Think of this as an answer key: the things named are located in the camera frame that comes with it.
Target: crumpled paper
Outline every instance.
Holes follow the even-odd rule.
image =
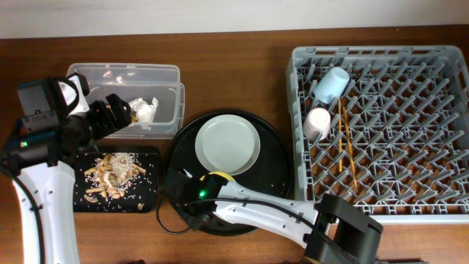
[[[142,98],[137,98],[129,102],[129,105],[137,118],[137,122],[153,122],[153,117],[158,107],[158,100],[153,98],[152,104],[149,105]]]

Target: gray dish rack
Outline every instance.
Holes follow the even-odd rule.
[[[338,98],[329,105],[314,98],[332,67],[350,75],[341,99],[357,187],[344,123],[339,133]],[[381,223],[469,222],[469,75],[457,47],[299,47],[286,77],[296,199],[335,194]],[[303,135],[303,121],[314,107],[331,115],[322,141]]]

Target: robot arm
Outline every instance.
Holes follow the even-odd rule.
[[[374,262],[383,226],[345,200],[330,194],[319,203],[282,199],[214,174],[197,178],[169,170],[159,188],[164,197],[190,208],[193,218],[186,222],[193,230],[214,215],[289,238],[314,263]],[[337,220],[332,241],[326,234]]]
[[[18,88],[25,117],[5,144],[1,168],[18,194],[25,263],[79,263],[70,164],[79,148],[131,122],[129,105],[117,95],[88,105],[88,93],[77,73]]]
[[[317,218],[317,211],[314,209],[314,202],[294,201],[261,194],[257,191],[244,188],[234,181],[229,181],[220,190],[218,198],[235,198],[240,201],[244,199],[268,202],[285,208],[303,219],[314,224]],[[285,238],[293,240],[303,248],[306,242],[303,240],[304,234],[310,234],[312,228],[295,217],[289,217],[286,213],[275,208],[258,205],[243,204],[242,202],[215,202],[216,209],[213,212],[218,218],[231,224],[248,224],[258,227]]]

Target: wooden surface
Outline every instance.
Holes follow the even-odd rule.
[[[22,115],[19,83],[63,76],[75,62],[135,62],[177,65],[186,87],[185,124],[219,108],[265,118],[288,142],[284,71],[293,48],[304,45],[456,45],[469,61],[469,26],[320,29],[285,32],[167,34],[0,40],[0,144]],[[170,141],[150,141],[163,155]],[[173,230],[182,220],[163,204],[162,220]],[[262,230],[233,238],[202,232],[168,235],[155,213],[76,213],[82,263],[282,263],[303,250]],[[0,177],[0,263],[22,261],[20,211],[10,180]],[[385,226],[378,257],[466,263],[469,225]]]

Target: white mug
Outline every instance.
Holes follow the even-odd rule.
[[[308,139],[316,139],[319,133],[322,133],[321,140],[329,134],[330,114],[328,110],[320,107],[312,109],[306,116],[303,123],[303,133]]]

